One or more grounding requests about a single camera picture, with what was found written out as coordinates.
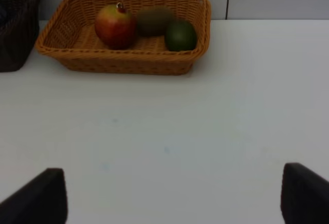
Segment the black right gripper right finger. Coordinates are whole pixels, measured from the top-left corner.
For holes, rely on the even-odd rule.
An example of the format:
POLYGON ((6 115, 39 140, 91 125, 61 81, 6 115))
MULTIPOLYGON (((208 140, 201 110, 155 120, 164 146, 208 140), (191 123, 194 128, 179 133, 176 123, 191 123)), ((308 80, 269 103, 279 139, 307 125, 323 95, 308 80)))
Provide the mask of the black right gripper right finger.
POLYGON ((328 181, 300 163, 286 163, 280 208, 285 223, 328 223, 328 181))

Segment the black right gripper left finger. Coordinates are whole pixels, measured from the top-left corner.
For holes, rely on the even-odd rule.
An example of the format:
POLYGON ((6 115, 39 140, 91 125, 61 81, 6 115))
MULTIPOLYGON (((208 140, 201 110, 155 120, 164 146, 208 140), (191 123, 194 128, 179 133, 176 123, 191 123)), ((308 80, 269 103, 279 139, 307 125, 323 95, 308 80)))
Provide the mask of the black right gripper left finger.
POLYGON ((64 170, 48 168, 1 202, 1 223, 66 223, 64 170))

